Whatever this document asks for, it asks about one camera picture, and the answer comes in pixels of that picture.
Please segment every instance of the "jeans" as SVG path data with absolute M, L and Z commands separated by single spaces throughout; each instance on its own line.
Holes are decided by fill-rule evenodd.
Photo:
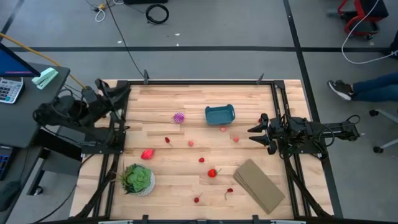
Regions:
M 398 31 L 394 41 L 391 43 L 391 50 L 398 50 Z
M 398 73 L 354 83 L 354 101 L 398 101 Z

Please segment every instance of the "black metal frame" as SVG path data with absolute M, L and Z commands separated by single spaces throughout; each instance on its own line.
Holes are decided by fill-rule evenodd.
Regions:
M 133 81 L 128 81 L 130 85 L 143 85 L 143 82 L 141 80 L 133 80 Z M 283 80 L 262 80 L 258 82 L 258 80 L 148 80 L 148 84 L 146 85 L 269 85 L 271 87 L 272 91 L 272 99 L 274 102 L 274 108 L 275 108 L 275 113 L 278 119 L 281 119 L 281 113 L 280 113 L 280 108 L 279 108 L 279 101 L 278 101 L 278 96 L 277 96 L 277 89 L 280 90 L 282 94 L 282 101 L 284 104 L 284 110 L 285 112 L 290 115 L 290 110 L 289 110 L 289 103 L 287 101 L 287 95 L 286 95 L 286 90 L 285 90 L 285 84 Z M 122 117 L 126 118 L 126 112 L 127 112 L 127 104 L 126 107 L 123 109 Z M 104 155 L 103 158 L 103 163 L 101 165 L 101 173 L 99 177 L 99 184 L 101 183 L 101 180 L 104 179 L 106 172 L 105 170 L 107 169 L 108 166 L 108 155 Z M 119 155 L 114 155 L 113 161 L 116 162 L 116 165 L 118 164 L 119 160 Z M 304 182 L 303 178 L 303 170 L 301 166 L 301 161 L 299 155 L 294 155 L 294 161 L 295 161 L 295 166 L 296 166 L 296 172 L 297 175 L 299 176 L 300 180 Z M 289 186 L 289 194 L 290 194 L 290 201 L 292 204 L 292 210 L 293 210 L 293 216 L 299 217 L 299 206 L 297 203 L 297 196 L 295 193 L 295 187 L 294 187 L 294 182 L 292 178 L 287 174 L 287 182 Z M 105 210 L 105 216 L 110 217 L 111 214 L 111 207 L 112 207 L 112 202 L 113 202 L 113 193 L 114 193 L 114 182 L 109 184 L 109 192 L 108 192 L 108 198 L 106 201 L 106 210 Z M 303 206 L 304 206 L 304 212 L 306 217 L 311 217 L 311 210 L 308 202 L 306 201 L 305 197 L 302 195 L 302 200 L 303 200 Z M 95 205 L 95 210 L 93 213 L 93 216 L 98 216 L 98 211 L 100 207 L 101 199 L 97 201 L 97 204 Z M 242 222 L 250 222 L 252 223 L 252 220 L 239 220 L 240 223 Z
M 276 81 L 259 81 L 259 80 L 147 80 L 146 84 L 143 83 L 141 80 L 134 80 L 134 81 L 128 81 L 130 85 L 270 85 L 271 91 L 272 91 L 272 99 L 274 102 L 274 108 L 275 108 L 275 113 L 277 118 L 281 119 L 281 113 L 280 113 L 280 108 L 279 108 L 279 101 L 278 101 L 278 96 L 277 96 L 277 90 L 279 89 L 282 95 L 282 101 L 283 101 L 283 106 L 285 113 L 290 115 L 290 109 L 289 109 L 289 103 L 287 101 L 287 94 L 285 90 L 285 85 L 283 80 L 276 80 Z M 126 113 L 127 113 L 127 102 L 128 99 L 126 99 L 126 104 L 122 112 L 122 118 L 126 118 Z M 101 185 L 101 180 L 104 180 L 105 175 L 106 175 L 106 169 L 108 168 L 108 161 L 109 161 L 109 155 L 104 155 L 103 158 L 103 163 L 101 165 L 101 173 L 99 177 L 99 184 Z M 310 213 L 310 206 L 307 202 L 306 199 L 309 199 L 311 201 L 315 201 L 313 197 L 310 195 L 310 193 L 303 188 L 305 188 L 304 184 L 304 178 L 303 178 L 303 172 L 302 172 L 302 167 L 301 167 L 301 161 L 299 156 L 294 156 L 294 161 L 295 161 L 295 166 L 296 166 L 296 172 L 297 175 L 293 175 L 296 181 L 301 182 L 301 187 L 299 187 L 300 191 L 302 193 L 302 198 L 303 198 L 303 206 L 304 206 L 304 211 L 305 211 L 305 216 L 301 216 L 299 214 L 299 206 L 297 204 L 297 196 L 295 193 L 295 187 L 294 187 L 294 181 L 292 177 L 289 175 L 287 169 L 287 181 L 288 181 L 288 187 L 289 187 L 289 194 L 290 194 L 290 200 L 292 203 L 292 211 L 294 215 L 295 221 L 300 221 L 300 222 L 306 222 L 306 223 L 314 223 L 314 224 L 324 224 L 324 223 L 329 223 L 329 224 L 338 224 L 338 223 L 391 223 L 391 222 L 377 222 L 377 221 L 369 221 L 369 220 L 349 220 L 349 219 L 342 219 L 342 218 L 335 218 L 335 217 L 312 217 Z M 115 154 L 113 157 L 113 166 L 115 169 L 118 167 L 118 162 L 119 162 L 119 154 Z M 284 159 L 285 162 L 285 167 L 292 167 L 292 164 L 290 163 L 289 159 Z M 95 223 L 98 224 L 99 221 L 112 221 L 110 219 L 111 216 L 111 209 L 112 209 L 112 203 L 113 203 L 113 195 L 114 195 L 114 182 L 109 183 L 109 192 L 108 192 L 108 197 L 106 200 L 106 210 L 105 214 L 103 216 L 98 216 L 99 214 L 99 207 L 101 203 L 101 198 L 97 201 L 96 205 L 94 206 L 94 213 L 93 217 L 85 217 L 85 218 L 73 218 L 69 220 L 60 220 L 60 221 L 55 221 L 55 222 L 45 222 L 47 224 L 65 224 L 65 223 L 81 223 L 81 224 L 91 224 Z M 260 220 L 258 215 L 253 215 L 252 220 L 150 220 L 148 215 L 143 215 L 142 220 L 126 220 L 129 221 L 129 223 L 142 223 L 142 224 L 148 224 L 148 223 L 169 223 L 169 224 L 178 224 L 178 223 L 192 223 L 192 224 L 219 224 L 219 223 L 224 223 L 224 224 L 238 224 L 238 223 L 254 223 L 254 224 L 260 224 L 260 223 L 277 223 L 277 220 Z

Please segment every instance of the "red chair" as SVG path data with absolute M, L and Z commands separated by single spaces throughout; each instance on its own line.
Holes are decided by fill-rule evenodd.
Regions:
M 354 0 L 356 11 L 343 12 L 341 8 L 347 3 L 348 0 L 344 0 L 338 8 L 338 14 L 344 19 L 347 24 L 344 27 L 344 31 L 349 34 L 354 26 L 371 11 L 377 0 Z M 388 16 L 388 11 L 383 0 L 379 0 L 377 6 L 374 8 L 372 13 L 364 20 L 360 25 L 355 28 L 352 35 L 366 36 L 368 40 L 373 38 L 374 34 L 380 31 L 377 22 Z

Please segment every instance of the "person's leg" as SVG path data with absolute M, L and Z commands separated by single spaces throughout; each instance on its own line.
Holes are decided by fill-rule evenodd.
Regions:
M 390 45 L 390 48 L 383 51 L 382 53 L 384 55 L 390 55 L 390 58 L 398 59 L 398 53 L 396 52 L 397 50 L 398 50 L 398 31 L 397 31 L 396 37 L 394 38 L 394 41 L 392 41 L 392 43 Z
M 354 95 L 351 85 L 345 84 L 341 80 L 337 80 L 335 82 L 329 80 L 328 87 L 343 100 L 351 100 L 351 97 Z
M 352 91 L 354 94 L 358 94 L 393 84 L 398 84 L 398 73 L 383 75 L 372 80 L 354 83 Z
M 394 41 L 391 43 L 390 47 L 391 47 L 392 51 L 398 50 L 398 31 L 397 31 L 396 37 L 394 38 Z
M 398 85 L 389 85 L 369 91 L 363 91 L 352 97 L 353 101 L 383 102 L 398 101 Z

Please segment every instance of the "potted plant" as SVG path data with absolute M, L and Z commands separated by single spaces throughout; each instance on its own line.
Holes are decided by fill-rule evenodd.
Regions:
M 145 196 L 155 187 L 155 175 L 143 165 L 133 164 L 120 175 L 120 182 L 126 194 Z

